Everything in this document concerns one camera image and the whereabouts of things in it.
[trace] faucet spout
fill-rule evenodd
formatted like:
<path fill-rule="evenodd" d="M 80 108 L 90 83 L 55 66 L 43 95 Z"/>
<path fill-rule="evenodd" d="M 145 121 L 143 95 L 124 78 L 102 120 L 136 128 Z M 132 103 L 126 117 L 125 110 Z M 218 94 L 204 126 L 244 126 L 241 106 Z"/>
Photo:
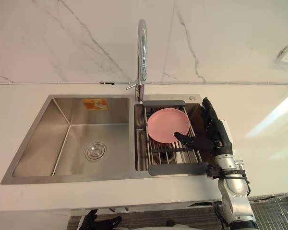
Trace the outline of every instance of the faucet spout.
<path fill-rule="evenodd" d="M 143 101 L 144 97 L 144 81 L 147 77 L 147 28 L 145 20 L 141 19 L 138 24 L 138 79 L 135 85 L 127 87 L 130 89 L 135 87 L 135 98 L 138 102 Z"/>
<path fill-rule="evenodd" d="M 141 19 L 138 26 L 138 83 L 143 84 L 147 77 L 147 28 Z"/>

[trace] white countertop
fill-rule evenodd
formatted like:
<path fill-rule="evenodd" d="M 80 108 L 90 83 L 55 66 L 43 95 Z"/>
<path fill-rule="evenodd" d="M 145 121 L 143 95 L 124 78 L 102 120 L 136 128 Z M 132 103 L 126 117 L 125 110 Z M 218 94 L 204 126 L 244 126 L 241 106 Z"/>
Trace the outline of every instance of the white countertop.
<path fill-rule="evenodd" d="M 124 85 L 0 86 L 0 182 L 49 94 L 133 94 Z M 288 192 L 288 111 L 257 128 L 288 97 L 288 86 L 147 85 L 146 94 L 198 93 L 208 97 L 233 136 L 234 158 L 244 160 L 251 195 Z M 177 176 L 61 184 L 0 184 L 0 210 L 115 207 L 220 199 L 217 181 Z"/>

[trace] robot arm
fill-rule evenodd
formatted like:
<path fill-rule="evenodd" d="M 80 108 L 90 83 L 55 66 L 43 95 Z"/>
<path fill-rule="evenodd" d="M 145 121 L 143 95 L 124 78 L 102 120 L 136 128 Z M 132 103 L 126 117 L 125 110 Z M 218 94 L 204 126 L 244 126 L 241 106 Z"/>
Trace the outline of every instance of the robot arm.
<path fill-rule="evenodd" d="M 231 230 L 258 229 L 247 198 L 250 187 L 243 168 L 243 161 L 234 161 L 232 144 L 224 125 L 216 116 L 216 112 L 207 98 L 204 98 L 201 109 L 206 137 L 191 138 L 178 132 L 174 136 L 191 149 L 211 151 L 214 164 L 208 166 L 207 176 L 219 179 L 218 188 L 222 194 L 224 217 L 220 215 L 218 206 L 216 214 L 221 221 Z"/>

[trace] drain strainer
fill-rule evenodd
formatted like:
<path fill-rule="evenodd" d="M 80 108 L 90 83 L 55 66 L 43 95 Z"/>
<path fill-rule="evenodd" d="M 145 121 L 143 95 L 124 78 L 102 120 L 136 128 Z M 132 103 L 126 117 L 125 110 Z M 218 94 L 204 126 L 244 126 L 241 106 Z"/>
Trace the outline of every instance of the drain strainer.
<path fill-rule="evenodd" d="M 89 161 L 98 161 L 105 156 L 107 148 L 103 143 L 93 143 L 85 150 L 85 158 Z"/>

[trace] label sticker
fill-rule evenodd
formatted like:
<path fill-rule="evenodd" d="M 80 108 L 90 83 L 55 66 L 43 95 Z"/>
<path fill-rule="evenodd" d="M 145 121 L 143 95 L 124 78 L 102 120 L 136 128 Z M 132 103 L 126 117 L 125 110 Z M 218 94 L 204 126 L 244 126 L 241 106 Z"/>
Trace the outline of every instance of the label sticker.
<path fill-rule="evenodd" d="M 105 98 L 89 98 L 82 99 L 82 103 L 86 110 L 107 110 L 109 109 Z"/>

